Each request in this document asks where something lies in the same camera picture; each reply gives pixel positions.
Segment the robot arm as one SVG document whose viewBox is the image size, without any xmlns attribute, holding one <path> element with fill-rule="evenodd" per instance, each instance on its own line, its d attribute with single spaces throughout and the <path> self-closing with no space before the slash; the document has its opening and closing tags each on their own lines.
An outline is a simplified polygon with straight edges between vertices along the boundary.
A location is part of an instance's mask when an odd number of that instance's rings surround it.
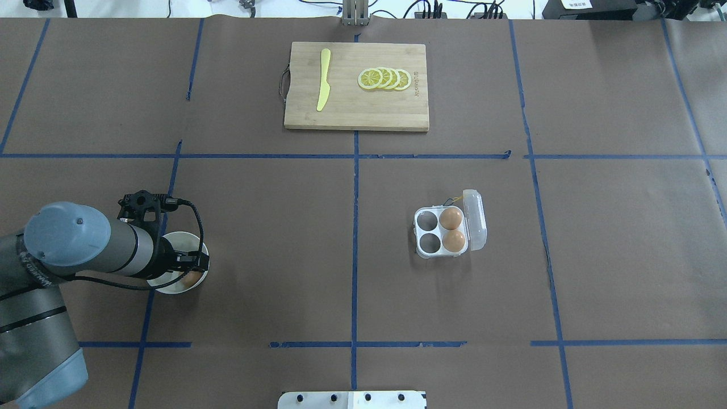
<svg viewBox="0 0 727 409">
<path fill-rule="evenodd" d="M 51 406 L 89 378 L 60 285 L 93 282 L 155 291 L 208 270 L 203 224 L 185 199 L 142 190 L 119 201 L 116 219 L 94 207 L 59 201 L 2 238 L 2 404 Z M 179 207 L 197 219 L 196 249 L 178 249 L 160 231 L 161 217 Z"/>
</svg>

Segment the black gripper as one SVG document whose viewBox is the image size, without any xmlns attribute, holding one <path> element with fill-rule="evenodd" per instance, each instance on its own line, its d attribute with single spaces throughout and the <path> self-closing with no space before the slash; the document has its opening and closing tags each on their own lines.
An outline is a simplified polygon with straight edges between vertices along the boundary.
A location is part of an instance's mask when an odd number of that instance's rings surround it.
<svg viewBox="0 0 727 409">
<path fill-rule="evenodd" d="M 199 264 L 210 263 L 208 254 L 199 251 L 197 237 L 162 237 L 159 244 L 157 274 L 186 272 L 198 269 Z"/>
</svg>

